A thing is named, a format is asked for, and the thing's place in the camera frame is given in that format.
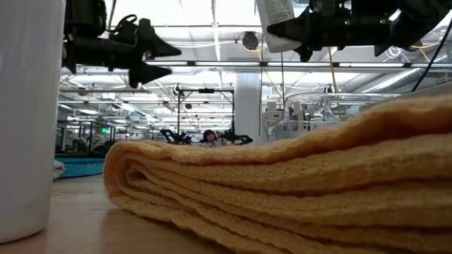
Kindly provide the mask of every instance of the column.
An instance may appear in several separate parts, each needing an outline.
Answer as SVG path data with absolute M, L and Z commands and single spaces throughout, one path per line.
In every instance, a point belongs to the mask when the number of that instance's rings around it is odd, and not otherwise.
M 238 73 L 235 83 L 235 133 L 248 135 L 257 145 L 261 120 L 261 79 L 258 73 Z
M 49 219 L 64 1 L 0 1 L 0 243 Z

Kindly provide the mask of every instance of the black hair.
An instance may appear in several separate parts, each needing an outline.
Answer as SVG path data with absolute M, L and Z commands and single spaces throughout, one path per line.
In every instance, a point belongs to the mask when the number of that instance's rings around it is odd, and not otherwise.
M 207 136 L 208 135 L 214 135 L 215 139 L 217 139 L 217 136 L 215 135 L 215 132 L 213 132 L 212 130 L 206 130 L 206 131 L 204 131 L 204 134 L 203 134 L 203 141 L 204 142 L 207 142 Z

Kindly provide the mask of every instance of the white cloth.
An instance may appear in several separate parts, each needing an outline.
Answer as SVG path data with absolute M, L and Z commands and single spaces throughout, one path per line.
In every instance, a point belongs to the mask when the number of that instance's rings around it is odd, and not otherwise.
M 56 160 L 54 160 L 54 168 L 53 168 L 53 175 L 54 175 L 54 180 L 59 178 L 59 176 L 64 172 L 64 164 L 62 164 L 61 162 L 58 162 Z

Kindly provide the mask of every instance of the person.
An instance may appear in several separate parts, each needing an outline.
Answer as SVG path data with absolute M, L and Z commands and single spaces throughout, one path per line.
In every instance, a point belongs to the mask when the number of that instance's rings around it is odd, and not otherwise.
M 220 147 L 223 143 L 217 139 L 215 132 L 212 130 L 206 130 L 203 134 L 203 146 L 204 147 Z

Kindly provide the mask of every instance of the white cylinder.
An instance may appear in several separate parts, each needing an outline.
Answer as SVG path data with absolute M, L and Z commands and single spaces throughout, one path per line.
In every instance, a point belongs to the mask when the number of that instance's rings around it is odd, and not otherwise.
M 257 73 L 238 73 L 235 89 L 235 133 L 248 135 L 254 145 L 259 144 L 261 119 L 261 79 Z
M 258 0 L 256 1 L 261 18 L 262 32 L 266 36 L 270 53 L 286 52 L 298 48 L 301 43 L 281 38 L 267 32 L 267 27 L 295 17 L 291 0 Z
M 0 243 L 49 220 L 64 2 L 0 1 Z

